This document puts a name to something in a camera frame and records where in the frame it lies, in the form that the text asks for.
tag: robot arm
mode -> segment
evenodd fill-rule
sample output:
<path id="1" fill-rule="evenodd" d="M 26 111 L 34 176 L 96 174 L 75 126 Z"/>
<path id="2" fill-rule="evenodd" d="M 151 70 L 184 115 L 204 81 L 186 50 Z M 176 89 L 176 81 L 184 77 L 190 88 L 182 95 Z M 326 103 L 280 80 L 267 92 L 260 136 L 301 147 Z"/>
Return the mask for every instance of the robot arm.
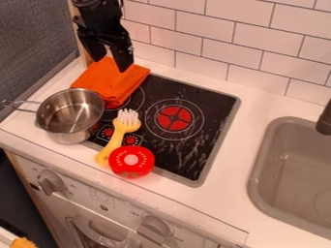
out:
<path id="1" fill-rule="evenodd" d="M 134 63 L 134 50 L 128 31 L 121 25 L 118 0 L 72 0 L 80 15 L 74 16 L 77 35 L 94 61 L 106 55 L 105 45 L 121 73 Z"/>

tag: dish brush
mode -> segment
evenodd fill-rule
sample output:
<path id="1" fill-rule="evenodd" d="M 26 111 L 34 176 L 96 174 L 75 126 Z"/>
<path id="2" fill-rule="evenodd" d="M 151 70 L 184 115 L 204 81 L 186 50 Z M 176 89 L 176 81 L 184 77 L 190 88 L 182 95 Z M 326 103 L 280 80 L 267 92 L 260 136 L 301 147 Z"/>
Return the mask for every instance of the dish brush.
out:
<path id="1" fill-rule="evenodd" d="M 126 133 L 135 132 L 141 126 L 138 113 L 132 109 L 120 109 L 117 118 L 112 120 L 114 133 L 108 145 L 98 153 L 96 160 L 102 166 L 109 165 L 110 153 L 122 145 L 123 137 Z"/>

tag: saucepan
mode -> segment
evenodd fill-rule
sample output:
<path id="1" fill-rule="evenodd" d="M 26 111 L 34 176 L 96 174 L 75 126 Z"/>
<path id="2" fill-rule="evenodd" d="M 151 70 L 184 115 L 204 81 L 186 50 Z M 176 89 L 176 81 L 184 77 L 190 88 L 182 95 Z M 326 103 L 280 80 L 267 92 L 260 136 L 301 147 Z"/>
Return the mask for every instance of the saucepan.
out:
<path id="1" fill-rule="evenodd" d="M 37 111 L 15 108 L 22 103 L 40 106 Z M 36 126 L 44 129 L 52 140 L 63 144 L 83 142 L 93 136 L 105 110 L 104 100 L 98 93 L 82 88 L 60 91 L 42 103 L 5 100 L 1 106 L 36 112 Z"/>

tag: knob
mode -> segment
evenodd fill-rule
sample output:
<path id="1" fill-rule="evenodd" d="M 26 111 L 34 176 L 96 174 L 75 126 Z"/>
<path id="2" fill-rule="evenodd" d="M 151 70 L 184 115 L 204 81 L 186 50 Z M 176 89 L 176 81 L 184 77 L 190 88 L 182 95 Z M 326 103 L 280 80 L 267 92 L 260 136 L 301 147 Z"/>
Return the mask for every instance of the knob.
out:
<path id="1" fill-rule="evenodd" d="M 171 235 L 169 226 L 164 221 L 154 216 L 144 217 L 137 232 L 159 245 L 163 245 L 166 239 Z"/>
<path id="2" fill-rule="evenodd" d="M 42 170 L 37 179 L 47 196 L 50 196 L 54 192 L 64 193 L 67 189 L 62 178 L 51 170 Z"/>

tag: white bristles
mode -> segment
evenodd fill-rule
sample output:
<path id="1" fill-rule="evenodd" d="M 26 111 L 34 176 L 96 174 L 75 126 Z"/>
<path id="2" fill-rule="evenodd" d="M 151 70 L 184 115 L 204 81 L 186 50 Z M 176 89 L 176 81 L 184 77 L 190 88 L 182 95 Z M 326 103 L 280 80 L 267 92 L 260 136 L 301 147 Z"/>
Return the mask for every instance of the white bristles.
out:
<path id="1" fill-rule="evenodd" d="M 133 126 L 138 123 L 138 113 L 132 109 L 120 109 L 117 113 L 118 121 L 127 126 Z"/>

